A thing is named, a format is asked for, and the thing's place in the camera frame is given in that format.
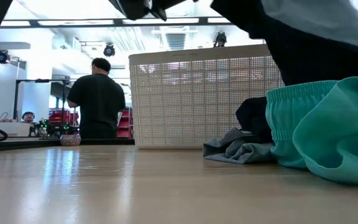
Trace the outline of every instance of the black t-shirt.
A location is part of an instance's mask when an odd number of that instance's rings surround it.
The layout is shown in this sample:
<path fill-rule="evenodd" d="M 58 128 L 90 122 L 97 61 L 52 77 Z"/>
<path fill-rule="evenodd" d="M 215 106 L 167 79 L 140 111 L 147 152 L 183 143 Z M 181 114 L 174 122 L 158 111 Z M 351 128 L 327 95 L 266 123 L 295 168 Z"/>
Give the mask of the black t-shirt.
<path fill-rule="evenodd" d="M 125 108 L 125 96 L 121 86 L 107 75 L 79 78 L 67 99 L 80 106 L 81 133 L 117 130 L 117 116 Z"/>

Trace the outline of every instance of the laundry basket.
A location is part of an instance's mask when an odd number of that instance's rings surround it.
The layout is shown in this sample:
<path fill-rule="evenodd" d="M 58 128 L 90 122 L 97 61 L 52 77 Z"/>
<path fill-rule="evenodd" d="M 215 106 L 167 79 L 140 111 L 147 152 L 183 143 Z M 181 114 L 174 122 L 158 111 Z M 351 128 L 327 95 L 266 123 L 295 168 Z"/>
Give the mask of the laundry basket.
<path fill-rule="evenodd" d="M 248 98 L 283 86 L 266 45 L 129 57 L 138 148 L 200 148 L 239 127 Z"/>

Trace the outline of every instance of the fluorescent light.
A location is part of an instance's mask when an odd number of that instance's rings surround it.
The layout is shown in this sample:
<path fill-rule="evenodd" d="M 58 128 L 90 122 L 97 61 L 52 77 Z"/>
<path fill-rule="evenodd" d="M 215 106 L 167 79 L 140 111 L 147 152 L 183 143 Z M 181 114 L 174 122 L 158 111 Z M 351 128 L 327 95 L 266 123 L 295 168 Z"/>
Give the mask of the fluorescent light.
<path fill-rule="evenodd" d="M 198 30 L 179 30 L 179 29 L 169 29 L 169 30 L 152 30 L 152 34 L 197 34 Z"/>
<path fill-rule="evenodd" d="M 1 23 L 2 27 L 9 26 L 31 26 L 29 21 L 3 21 Z"/>
<path fill-rule="evenodd" d="M 161 19 L 138 19 L 136 21 L 132 21 L 129 19 L 122 20 L 123 24 L 186 24 L 186 23 L 198 23 L 198 18 L 170 18 L 167 19 L 166 22 Z"/>
<path fill-rule="evenodd" d="M 84 20 L 84 21 L 38 21 L 41 26 L 86 26 L 113 25 L 113 20 Z"/>
<path fill-rule="evenodd" d="M 220 18 L 208 18 L 209 23 L 231 23 L 228 19 L 220 17 Z"/>

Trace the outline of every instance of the black stage light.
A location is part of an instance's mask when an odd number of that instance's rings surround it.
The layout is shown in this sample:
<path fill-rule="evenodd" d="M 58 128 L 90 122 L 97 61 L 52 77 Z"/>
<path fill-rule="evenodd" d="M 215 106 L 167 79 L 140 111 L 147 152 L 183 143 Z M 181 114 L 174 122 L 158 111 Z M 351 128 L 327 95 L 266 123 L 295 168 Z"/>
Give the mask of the black stage light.
<path fill-rule="evenodd" d="M 224 32 L 218 32 L 214 41 L 214 47 L 224 47 L 227 42 L 227 38 Z"/>
<path fill-rule="evenodd" d="M 9 64 L 11 62 L 11 56 L 7 50 L 0 50 L 0 64 Z"/>
<path fill-rule="evenodd" d="M 106 48 L 103 51 L 104 56 L 111 57 L 116 54 L 116 49 L 114 49 L 114 44 L 107 44 Z"/>

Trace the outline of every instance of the man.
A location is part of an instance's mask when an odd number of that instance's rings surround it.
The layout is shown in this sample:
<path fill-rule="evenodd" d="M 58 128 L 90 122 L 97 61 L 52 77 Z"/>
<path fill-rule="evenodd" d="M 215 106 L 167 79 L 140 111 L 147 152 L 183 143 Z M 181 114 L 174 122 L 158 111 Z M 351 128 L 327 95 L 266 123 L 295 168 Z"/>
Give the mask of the man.
<path fill-rule="evenodd" d="M 81 138 L 116 138 L 118 112 L 125 108 L 124 91 L 108 77 L 111 66 L 106 59 L 94 59 L 91 67 L 92 75 L 79 78 L 72 86 L 68 106 L 80 107 Z"/>
<path fill-rule="evenodd" d="M 27 123 L 27 124 L 34 124 L 34 118 L 35 118 L 35 114 L 33 112 L 25 112 L 22 115 L 22 123 Z"/>
<path fill-rule="evenodd" d="M 48 132 L 44 128 L 37 127 L 38 123 L 34 122 L 35 114 L 31 111 L 27 111 L 22 115 L 22 123 L 30 124 L 30 137 L 34 136 L 46 136 Z"/>

